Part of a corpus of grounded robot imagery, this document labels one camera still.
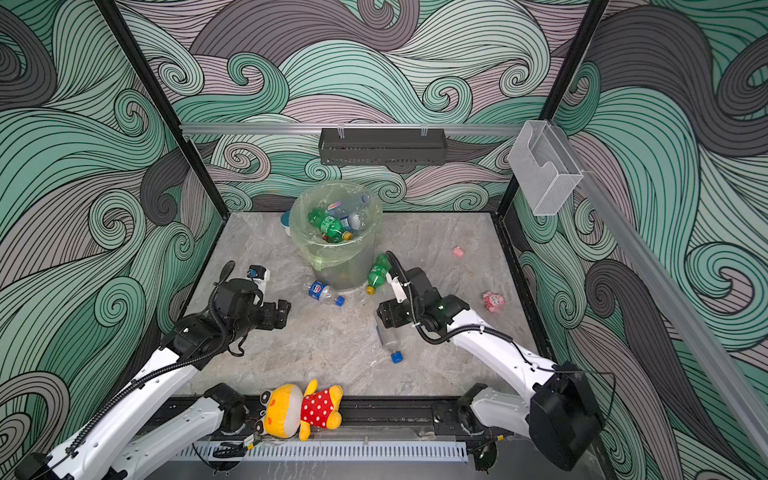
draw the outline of stuffed toy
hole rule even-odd
[[[485,292],[482,294],[482,299],[485,301],[485,308],[492,313],[501,312],[502,305],[506,303],[500,293]]]
[[[310,382],[304,395],[298,386],[288,383],[261,394],[261,419],[256,423],[258,435],[272,435],[289,439],[299,430],[299,439],[305,442],[310,437],[310,426],[335,430],[341,425],[339,404],[344,391],[334,385],[329,389],[317,390],[317,380]]]

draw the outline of wave pattern wallpaper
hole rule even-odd
[[[768,2],[608,12],[558,109],[591,170],[768,400]],[[512,232],[559,360],[618,375],[619,478],[768,478],[686,344],[577,190]],[[591,379],[607,408],[609,379]]]
[[[119,0],[183,122],[333,124],[534,119],[587,3]],[[323,166],[318,140],[197,138],[234,211],[286,210],[316,182],[340,178],[377,191],[386,210],[495,210],[511,176],[514,138],[454,137],[448,164],[397,171]]]
[[[0,4],[0,477],[180,313],[221,219],[92,0]]]

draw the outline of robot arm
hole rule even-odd
[[[395,277],[389,279],[396,298],[382,302],[376,311],[384,326],[412,324],[432,344],[450,339],[518,393],[476,385],[462,397],[468,405],[467,411],[460,412],[464,427],[473,432],[493,426],[527,436],[555,465],[572,469],[604,422],[585,374],[576,365],[559,366],[518,345],[463,300],[440,296],[420,268],[405,272],[394,255],[388,252],[388,256],[394,267]],[[425,330],[440,337],[427,336]]]
[[[285,300],[263,302],[261,289],[269,279],[269,270],[251,266],[249,277],[252,280],[224,281],[233,267],[232,262],[224,268],[214,304],[227,324],[227,343],[237,341],[252,329],[282,329],[291,305]],[[194,361],[215,348],[220,338],[221,333],[211,320],[210,312],[180,319],[125,388],[135,382],[141,382],[143,386],[106,411],[87,431],[74,452],[69,452],[70,447],[82,429],[57,445],[49,455],[32,453],[24,458],[16,468],[17,478],[102,480],[114,476],[141,480],[198,438],[217,430],[237,430],[246,418],[244,398],[221,383],[209,389],[188,411],[180,412],[147,435],[131,441],[157,409],[213,358],[207,356]],[[142,381],[152,372],[189,360],[190,365]]]

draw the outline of small pink piggy figure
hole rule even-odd
[[[485,308],[493,313],[501,312],[502,306],[506,303],[500,293],[485,292],[482,294],[482,299],[485,300]]]

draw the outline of black cable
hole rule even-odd
[[[243,338],[241,338],[240,341],[237,343],[237,349],[239,350],[239,352],[233,352],[232,349],[230,349],[230,346],[227,345],[227,351],[230,353],[231,356],[245,355],[245,350],[243,350],[243,344],[245,343],[247,338],[248,338],[248,334],[246,333],[245,335],[243,335]]]
[[[37,480],[37,478],[40,478],[40,477],[42,477],[42,476],[43,476],[43,475],[45,475],[46,473],[50,472],[50,471],[51,471],[51,470],[53,470],[54,468],[56,468],[56,467],[58,467],[59,465],[61,465],[62,463],[64,463],[64,460],[66,460],[66,459],[67,459],[67,458],[69,458],[69,457],[70,457],[70,455],[69,455],[69,454],[67,454],[67,455],[64,455],[64,457],[62,457],[62,458],[61,458],[61,460],[59,460],[58,462],[56,462],[56,464],[55,464],[55,465],[53,465],[52,467],[48,467],[48,469],[47,469],[47,470],[44,470],[43,472],[40,472],[40,473],[38,473],[37,475],[35,475],[34,477],[30,478],[29,480]]]
[[[240,444],[222,443],[219,449],[214,450],[214,458],[239,458],[248,453],[248,447]]]
[[[165,373],[173,372],[174,370],[184,368],[185,366],[192,365],[201,360],[209,359],[223,352],[227,348],[227,340],[230,338],[230,335],[229,335],[229,332],[227,331],[227,326],[224,324],[221,317],[219,316],[219,312],[216,308],[215,302],[216,302],[216,295],[219,292],[219,284],[223,283],[227,279],[227,277],[232,273],[232,270],[234,270],[234,265],[235,265],[235,262],[233,262],[232,260],[227,262],[227,265],[225,265],[224,268],[221,270],[219,282],[214,283],[214,289],[210,292],[210,296],[208,297],[208,311],[210,312],[210,316],[219,330],[219,343],[216,345],[216,348],[196,358],[187,359],[187,360],[184,360],[183,362],[176,362],[172,365],[164,366],[160,369],[155,370],[154,372],[148,373],[147,375],[139,379],[131,380],[131,383],[129,383],[124,389],[118,392],[117,395],[109,399],[98,411],[96,411],[96,413],[91,417],[91,419],[88,420],[85,426],[83,426],[83,428],[80,430],[80,432],[78,433],[78,436],[76,436],[72,441],[72,443],[65,449],[65,452],[71,455],[77,447],[83,444],[85,437],[88,436],[91,430],[93,430],[93,428],[101,421],[101,419],[104,418],[105,415],[107,415],[107,413],[110,410],[112,410],[118,403],[120,403],[129,394],[139,389],[140,387],[144,386],[145,383]]]
[[[200,454],[200,452],[198,452],[198,451],[197,451],[197,448],[195,448],[195,446],[194,446],[194,443],[192,443],[191,445],[192,445],[192,449],[194,450],[194,453],[195,453],[195,455],[197,455],[197,457],[198,457],[198,458],[199,458],[199,459],[200,459],[200,460],[201,460],[201,461],[202,461],[202,462],[203,462],[203,463],[204,463],[204,464],[205,464],[205,465],[206,465],[208,468],[210,468],[211,470],[213,470],[213,471],[214,471],[214,473],[216,473],[216,472],[218,472],[218,471],[219,471],[219,469],[218,469],[218,468],[214,467],[214,466],[213,466],[213,465],[211,465],[211,464],[210,464],[210,463],[209,463],[209,462],[208,462],[208,461],[207,461],[205,458],[203,458],[203,456]]]
[[[605,420],[600,424],[601,428],[605,428],[605,425],[608,423],[608,419],[611,417],[611,412],[614,409],[614,397],[616,396],[616,374],[613,372],[601,372],[599,370],[555,370],[555,369],[546,369],[544,367],[537,366],[536,367],[539,370],[542,370],[544,372],[553,372],[553,373],[591,373],[593,375],[609,375],[611,378],[613,378],[613,385],[611,385],[611,401],[608,402],[608,413],[605,415]]]
[[[523,359],[523,362],[527,363],[531,366],[531,368],[539,369],[543,372],[552,372],[552,373],[591,373],[596,375],[610,375],[613,377],[614,382],[613,386],[611,387],[611,401],[608,403],[608,412],[605,416],[605,420],[601,422],[600,427],[604,428],[605,424],[608,423],[608,419],[611,417],[611,412],[614,408],[614,397],[616,396],[616,374],[613,372],[599,372],[597,370],[556,370],[556,369],[546,369],[543,367],[540,367],[538,365],[534,366],[533,363],[531,363],[527,358],[525,358],[525,355],[523,355],[523,352],[520,350],[520,347],[517,343],[515,343],[515,340],[507,335],[506,333],[499,332],[496,329],[492,329],[487,326],[481,326],[479,323],[476,323],[474,325],[462,325],[460,327],[455,328],[454,330],[451,330],[450,332],[446,333],[443,336],[440,336],[439,338],[433,339],[431,336],[428,336],[426,332],[422,329],[421,324],[419,323],[418,317],[416,313],[416,307],[414,305],[414,297],[413,297],[413,291],[411,289],[411,283],[408,281],[408,278],[406,277],[406,272],[402,268],[402,264],[397,259],[394,253],[387,250],[386,251],[387,259],[389,260],[389,264],[392,265],[392,268],[394,268],[395,273],[397,273],[397,276],[399,277],[401,285],[405,289],[406,296],[408,297],[408,303],[410,308],[410,315],[411,315],[411,321],[413,321],[414,326],[416,327],[416,330],[419,332],[419,335],[427,342],[431,343],[432,345],[439,345],[443,342],[447,342],[449,339],[451,339],[453,336],[458,335],[459,333],[465,333],[465,332],[480,332],[481,334],[488,334],[495,337],[498,337],[508,343],[511,343],[515,348],[518,350],[518,353],[520,354],[520,358]]]

